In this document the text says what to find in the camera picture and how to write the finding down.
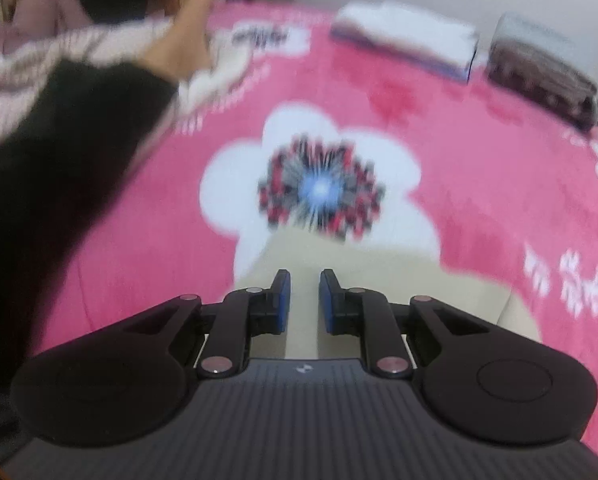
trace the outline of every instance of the pink bedsheet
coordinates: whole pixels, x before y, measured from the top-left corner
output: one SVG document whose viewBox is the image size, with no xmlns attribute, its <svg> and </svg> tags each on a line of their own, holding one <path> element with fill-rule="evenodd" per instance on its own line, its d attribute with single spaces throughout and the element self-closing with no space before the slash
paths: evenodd
<svg viewBox="0 0 598 480">
<path fill-rule="evenodd" d="M 249 74 L 181 121 L 89 233 L 34 350 L 185 292 L 220 299 L 259 254 L 269 220 L 287 218 L 269 203 L 260 211 L 257 186 L 271 157 L 306 134 L 312 149 L 318 139 L 353 145 L 355 171 L 370 193 L 382 190 L 379 207 L 344 213 L 329 230 L 508 283 L 543 341 L 598 382 L 598 142 L 479 74 L 464 86 L 336 43 L 329 19 L 218 6 L 213 27 L 259 45 Z M 585 441 L 598 452 L 598 408 Z"/>
</svg>

